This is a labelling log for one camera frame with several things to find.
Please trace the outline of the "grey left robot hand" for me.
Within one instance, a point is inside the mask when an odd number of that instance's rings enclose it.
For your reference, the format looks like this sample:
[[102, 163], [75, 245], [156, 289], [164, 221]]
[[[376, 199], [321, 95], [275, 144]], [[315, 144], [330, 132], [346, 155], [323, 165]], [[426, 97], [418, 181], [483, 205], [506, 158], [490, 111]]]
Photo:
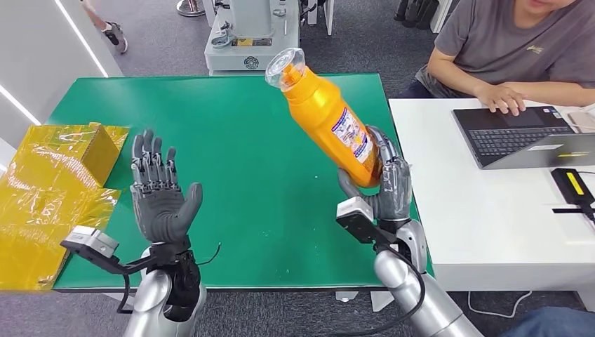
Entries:
[[162, 151], [162, 139], [146, 129], [133, 140], [130, 191], [140, 232], [152, 243], [181, 242], [203, 201], [201, 183], [183, 191], [178, 181], [176, 149]]

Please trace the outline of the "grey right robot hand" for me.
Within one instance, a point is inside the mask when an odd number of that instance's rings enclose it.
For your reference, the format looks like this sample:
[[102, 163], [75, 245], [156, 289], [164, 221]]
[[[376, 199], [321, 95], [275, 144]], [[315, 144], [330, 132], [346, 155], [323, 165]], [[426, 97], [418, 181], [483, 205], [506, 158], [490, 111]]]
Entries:
[[410, 217], [412, 199], [410, 165], [383, 131], [370, 125], [366, 129], [377, 145], [380, 156], [380, 188], [374, 195], [362, 194], [348, 172], [341, 168], [337, 170], [339, 186], [347, 197], [362, 198], [372, 208], [376, 219], [392, 222], [405, 220]]

